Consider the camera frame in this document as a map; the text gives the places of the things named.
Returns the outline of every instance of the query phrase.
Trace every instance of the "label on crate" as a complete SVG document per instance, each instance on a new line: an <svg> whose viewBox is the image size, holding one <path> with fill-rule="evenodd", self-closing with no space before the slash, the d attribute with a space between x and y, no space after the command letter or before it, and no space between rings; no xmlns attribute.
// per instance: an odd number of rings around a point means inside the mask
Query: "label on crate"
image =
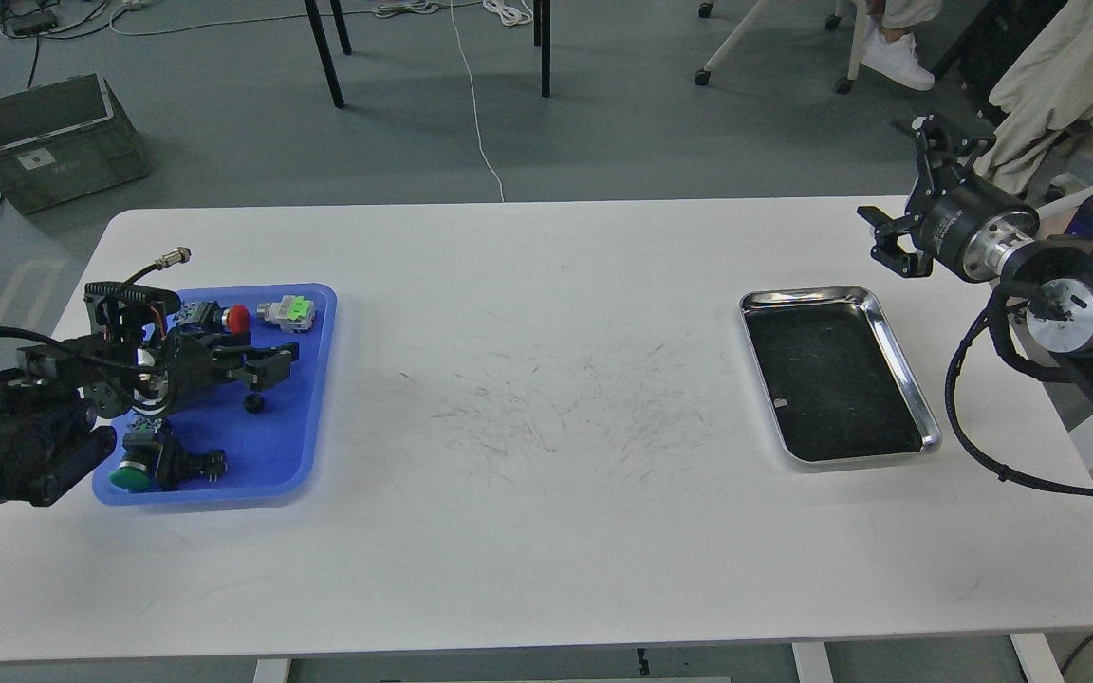
<svg viewBox="0 0 1093 683"><path fill-rule="evenodd" d="M39 167L47 167L48 164L56 161L54 160L52 153L46 148L36 148L36 150L33 150L32 152L20 154L16 158L23 169L38 169Z"/></svg>

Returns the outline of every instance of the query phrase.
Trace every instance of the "table leg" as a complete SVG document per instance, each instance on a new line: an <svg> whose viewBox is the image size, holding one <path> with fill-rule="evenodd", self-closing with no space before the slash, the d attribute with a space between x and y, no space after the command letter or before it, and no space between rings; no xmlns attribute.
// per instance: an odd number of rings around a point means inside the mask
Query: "table leg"
<svg viewBox="0 0 1093 683"><path fill-rule="evenodd" d="M352 42L349 39L349 27L343 25L343 10L340 0L331 0L331 17L334 19L334 33L340 36L340 48L345 55L352 55Z"/></svg>
<svg viewBox="0 0 1093 683"><path fill-rule="evenodd" d="M533 10L530 10L534 16L534 47L543 46L543 30L542 25L539 25L538 17L541 16L543 12L543 0L534 0Z"/></svg>
<svg viewBox="0 0 1093 683"><path fill-rule="evenodd" d="M315 0L306 1L306 15L312 21L312 33L315 34L315 46L320 51L320 61L322 61L322 74L327 78L328 90L331 91L331 103L334 103L334 108L343 108L343 95L340 92L340 82L334 78L334 64L331 63L331 52L327 47L327 35L322 33L322 17L318 13L318 4Z"/></svg>
<svg viewBox="0 0 1093 683"><path fill-rule="evenodd" d="M799 683L833 683L830 653L824 644L790 644Z"/></svg>
<svg viewBox="0 0 1093 683"><path fill-rule="evenodd" d="M290 664L287 658L262 658L256 661L256 678L252 683L287 683L290 682Z"/></svg>
<svg viewBox="0 0 1093 683"><path fill-rule="evenodd" d="M541 32L543 50L543 97L550 97L550 0L537 0L538 14L542 14L542 22L539 25Z"/></svg>
<svg viewBox="0 0 1093 683"><path fill-rule="evenodd" d="M1044 633L1013 633L1010 645L1027 683L1066 683Z"/></svg>

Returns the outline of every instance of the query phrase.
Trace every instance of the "white table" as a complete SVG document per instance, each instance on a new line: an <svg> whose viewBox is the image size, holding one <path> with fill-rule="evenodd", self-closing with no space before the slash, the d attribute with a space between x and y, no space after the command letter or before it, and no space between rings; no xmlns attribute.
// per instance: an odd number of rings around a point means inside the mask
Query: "white table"
<svg viewBox="0 0 1093 683"><path fill-rule="evenodd" d="M1093 499L955 444L947 360L988 288L903 281L854 209L901 198L127 212L83 281L318 281L338 338L312 479L255 509L0 506L0 661L727 644L1093 628ZM737 303L861 284L940 415L937 454L781 454ZM58 337L85 332L73 297ZM1090 483L988 344L963 423Z"/></svg>

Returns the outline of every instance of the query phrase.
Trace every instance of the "black table leg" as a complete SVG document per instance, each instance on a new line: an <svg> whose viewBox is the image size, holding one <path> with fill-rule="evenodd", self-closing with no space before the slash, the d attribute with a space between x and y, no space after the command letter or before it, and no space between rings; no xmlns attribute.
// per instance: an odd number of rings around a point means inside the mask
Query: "black table leg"
<svg viewBox="0 0 1093 683"><path fill-rule="evenodd" d="M542 14L542 23L539 31L542 32L543 49L543 97L550 97L550 0L537 0L538 13Z"/></svg>
<svg viewBox="0 0 1093 683"><path fill-rule="evenodd" d="M543 46L543 30L541 23L538 23L538 17L543 13L543 0L534 0L534 9L532 10L534 14L534 47Z"/></svg>
<svg viewBox="0 0 1093 683"><path fill-rule="evenodd" d="M327 86L331 91L331 101L334 108L343 108L343 95L340 92L340 82L334 78L334 64L331 63L331 52L327 47L327 35L322 33L322 17L318 13L318 4L315 0L306 0L306 15L312 20L312 33L315 34L315 46L320 51L322 61L322 74L327 78Z"/></svg>
<svg viewBox="0 0 1093 683"><path fill-rule="evenodd" d="M343 11L340 0L331 0L331 17L334 19L334 33L340 36L340 48L345 55L352 55L352 42L349 39L349 28L343 25Z"/></svg>

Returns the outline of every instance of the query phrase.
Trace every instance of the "stainless steel tray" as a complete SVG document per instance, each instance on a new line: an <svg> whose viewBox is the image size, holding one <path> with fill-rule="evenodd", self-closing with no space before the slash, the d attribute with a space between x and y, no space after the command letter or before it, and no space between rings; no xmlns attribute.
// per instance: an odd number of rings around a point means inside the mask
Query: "stainless steel tray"
<svg viewBox="0 0 1093 683"><path fill-rule="evenodd" d="M790 456L842 463L938 448L939 425L870 291L755 291L741 314Z"/></svg>

